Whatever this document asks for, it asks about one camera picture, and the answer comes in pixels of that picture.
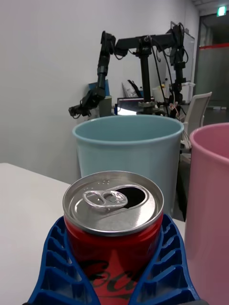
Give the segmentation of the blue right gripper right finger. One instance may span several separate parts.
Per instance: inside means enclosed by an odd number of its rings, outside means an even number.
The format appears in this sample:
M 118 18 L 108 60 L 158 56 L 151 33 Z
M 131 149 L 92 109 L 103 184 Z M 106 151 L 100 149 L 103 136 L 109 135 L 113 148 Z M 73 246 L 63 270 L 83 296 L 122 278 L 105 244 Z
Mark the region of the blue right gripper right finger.
M 141 275 L 130 305 L 179 305 L 200 300 L 189 276 L 184 242 L 168 216 L 163 216 L 157 250 Z

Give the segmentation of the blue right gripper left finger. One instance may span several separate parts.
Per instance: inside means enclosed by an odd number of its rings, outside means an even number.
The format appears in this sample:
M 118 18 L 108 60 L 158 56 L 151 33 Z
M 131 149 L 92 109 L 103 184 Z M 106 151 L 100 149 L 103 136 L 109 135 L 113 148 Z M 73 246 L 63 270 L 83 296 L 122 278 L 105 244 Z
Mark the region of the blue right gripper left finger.
M 86 275 L 73 258 L 63 217 L 50 229 L 43 246 L 40 272 L 30 305 L 99 305 Z

